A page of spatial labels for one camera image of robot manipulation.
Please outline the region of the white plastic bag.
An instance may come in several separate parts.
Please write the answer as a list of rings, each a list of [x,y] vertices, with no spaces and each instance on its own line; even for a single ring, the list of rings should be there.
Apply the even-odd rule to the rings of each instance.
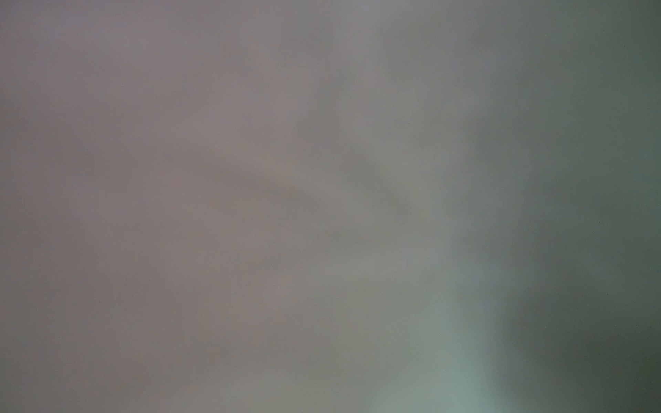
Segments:
[[[4,1],[4,412],[657,412],[657,1]]]

